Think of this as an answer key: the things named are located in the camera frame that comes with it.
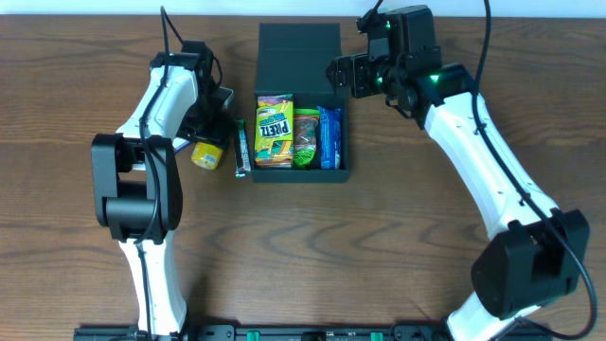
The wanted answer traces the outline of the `purple chocolate bar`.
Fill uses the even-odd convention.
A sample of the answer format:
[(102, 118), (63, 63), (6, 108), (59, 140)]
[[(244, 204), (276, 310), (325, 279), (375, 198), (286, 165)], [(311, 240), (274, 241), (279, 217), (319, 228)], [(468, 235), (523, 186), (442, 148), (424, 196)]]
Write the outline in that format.
[(180, 152), (181, 150), (183, 150), (184, 148), (188, 147), (189, 145), (190, 145), (190, 142), (187, 141), (187, 140), (185, 140), (185, 139), (182, 139), (182, 138), (175, 138), (172, 141), (172, 146), (173, 146), (173, 149), (174, 149), (174, 153)]

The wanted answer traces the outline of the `green gummy candy bag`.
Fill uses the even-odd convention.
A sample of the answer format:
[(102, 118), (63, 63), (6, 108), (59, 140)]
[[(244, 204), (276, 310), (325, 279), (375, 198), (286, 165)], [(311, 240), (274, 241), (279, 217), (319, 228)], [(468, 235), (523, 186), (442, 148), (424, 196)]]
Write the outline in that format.
[(294, 166), (309, 170), (317, 151), (317, 127), (320, 113), (317, 109), (294, 110)]

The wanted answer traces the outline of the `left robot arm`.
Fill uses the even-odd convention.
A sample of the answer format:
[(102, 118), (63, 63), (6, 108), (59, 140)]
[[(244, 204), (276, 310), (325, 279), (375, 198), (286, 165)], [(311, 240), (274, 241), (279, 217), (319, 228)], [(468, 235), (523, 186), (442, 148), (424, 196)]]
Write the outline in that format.
[(176, 154), (190, 144), (226, 147), (233, 90), (212, 77), (220, 66), (203, 41), (159, 52), (132, 115), (91, 144), (95, 210), (126, 256), (139, 317), (133, 340), (183, 340), (187, 304), (180, 290), (174, 236), (183, 213)]

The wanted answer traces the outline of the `yellow green snack box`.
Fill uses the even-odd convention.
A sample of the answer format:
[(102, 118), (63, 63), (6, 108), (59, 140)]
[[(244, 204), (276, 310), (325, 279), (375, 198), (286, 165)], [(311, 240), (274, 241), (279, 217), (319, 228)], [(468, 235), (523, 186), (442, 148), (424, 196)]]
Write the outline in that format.
[(294, 160), (292, 94), (258, 96), (254, 160), (259, 168), (289, 169)]

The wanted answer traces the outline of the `blue cookie pack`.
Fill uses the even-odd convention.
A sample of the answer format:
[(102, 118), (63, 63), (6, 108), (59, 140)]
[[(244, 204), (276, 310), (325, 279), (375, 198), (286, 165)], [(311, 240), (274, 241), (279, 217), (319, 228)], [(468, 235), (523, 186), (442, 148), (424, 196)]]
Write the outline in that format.
[(342, 110), (317, 107), (320, 128), (320, 160), (322, 170), (338, 170), (341, 165)]

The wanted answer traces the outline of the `small green red candy bar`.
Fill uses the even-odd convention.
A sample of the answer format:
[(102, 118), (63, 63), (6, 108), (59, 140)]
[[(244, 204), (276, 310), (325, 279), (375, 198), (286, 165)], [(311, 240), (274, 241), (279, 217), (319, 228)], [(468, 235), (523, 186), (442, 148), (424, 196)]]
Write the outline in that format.
[(245, 118), (235, 119), (233, 123), (233, 139), (236, 161), (235, 175), (237, 178), (245, 177), (251, 172), (252, 169), (245, 123)]

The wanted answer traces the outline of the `yellow mentos bottle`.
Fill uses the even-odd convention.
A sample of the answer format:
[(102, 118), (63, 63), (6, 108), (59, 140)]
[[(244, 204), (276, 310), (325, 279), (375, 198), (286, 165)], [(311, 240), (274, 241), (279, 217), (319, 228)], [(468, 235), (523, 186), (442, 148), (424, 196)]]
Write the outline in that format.
[(197, 142), (190, 160), (196, 166), (213, 171), (218, 168), (223, 156), (223, 148), (213, 144)]

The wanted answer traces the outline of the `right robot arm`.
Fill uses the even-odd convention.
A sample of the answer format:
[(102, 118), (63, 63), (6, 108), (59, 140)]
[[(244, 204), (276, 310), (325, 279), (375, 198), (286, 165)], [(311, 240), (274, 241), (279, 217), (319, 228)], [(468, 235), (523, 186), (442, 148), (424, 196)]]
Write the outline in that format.
[(556, 339), (531, 315), (583, 284), (597, 306), (583, 259), (590, 226), (564, 212), (531, 179), (495, 127), (481, 76), (442, 61), (434, 16), (424, 5), (370, 9), (356, 26), (361, 54), (334, 59), (327, 77), (360, 99), (384, 95), (445, 152), (483, 219), (489, 244), (473, 263), (472, 293), (446, 318), (439, 340)]

